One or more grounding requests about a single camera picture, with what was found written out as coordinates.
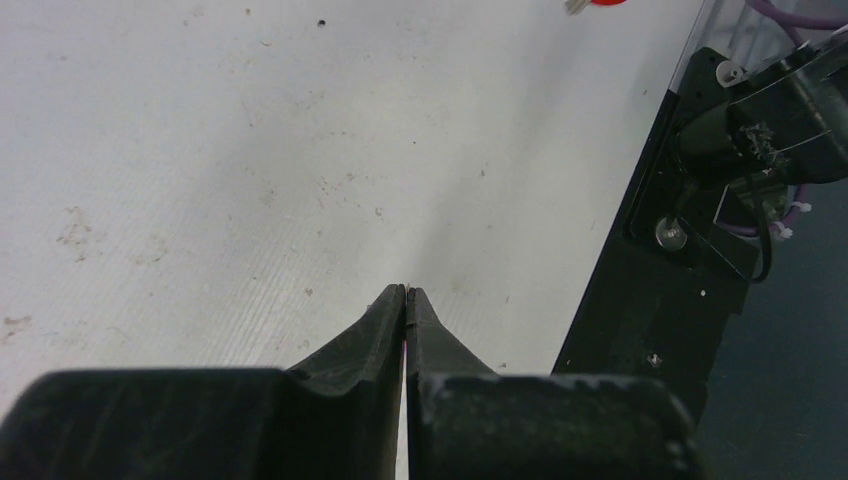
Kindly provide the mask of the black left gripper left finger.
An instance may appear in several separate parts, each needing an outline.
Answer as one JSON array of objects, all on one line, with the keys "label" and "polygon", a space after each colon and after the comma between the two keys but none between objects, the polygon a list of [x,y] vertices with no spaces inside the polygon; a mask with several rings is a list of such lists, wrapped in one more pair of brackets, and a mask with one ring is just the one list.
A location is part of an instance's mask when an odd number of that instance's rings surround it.
[{"label": "black left gripper left finger", "polygon": [[5,479],[391,479],[406,291],[278,368],[46,374],[1,424]]}]

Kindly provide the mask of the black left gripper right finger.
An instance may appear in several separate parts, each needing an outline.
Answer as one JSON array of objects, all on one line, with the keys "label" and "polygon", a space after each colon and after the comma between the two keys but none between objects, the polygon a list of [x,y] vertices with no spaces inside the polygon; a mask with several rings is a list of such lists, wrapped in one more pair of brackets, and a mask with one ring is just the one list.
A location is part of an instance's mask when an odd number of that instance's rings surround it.
[{"label": "black left gripper right finger", "polygon": [[682,403],[644,377],[497,374],[407,293],[413,479],[699,479]]}]

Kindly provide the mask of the silver key by red tag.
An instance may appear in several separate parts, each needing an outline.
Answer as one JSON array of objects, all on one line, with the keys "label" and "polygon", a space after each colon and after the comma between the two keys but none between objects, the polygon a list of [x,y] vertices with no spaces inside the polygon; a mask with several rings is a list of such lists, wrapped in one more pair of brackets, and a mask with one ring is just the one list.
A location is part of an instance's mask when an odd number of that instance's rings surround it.
[{"label": "silver key by red tag", "polygon": [[592,0],[566,0],[564,7],[568,15],[578,15],[591,3]]}]

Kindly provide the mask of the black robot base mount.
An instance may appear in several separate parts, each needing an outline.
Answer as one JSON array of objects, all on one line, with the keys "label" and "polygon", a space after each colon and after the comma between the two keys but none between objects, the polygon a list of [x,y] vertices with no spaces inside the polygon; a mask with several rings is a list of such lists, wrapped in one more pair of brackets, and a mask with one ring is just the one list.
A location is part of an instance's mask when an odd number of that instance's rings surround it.
[{"label": "black robot base mount", "polygon": [[557,374],[605,373],[662,381],[699,419],[730,317],[745,303],[756,242],[718,225],[752,221],[742,179],[679,196],[675,151],[688,120],[727,96],[725,56],[703,47],[664,96],[646,144],[554,363]]}]

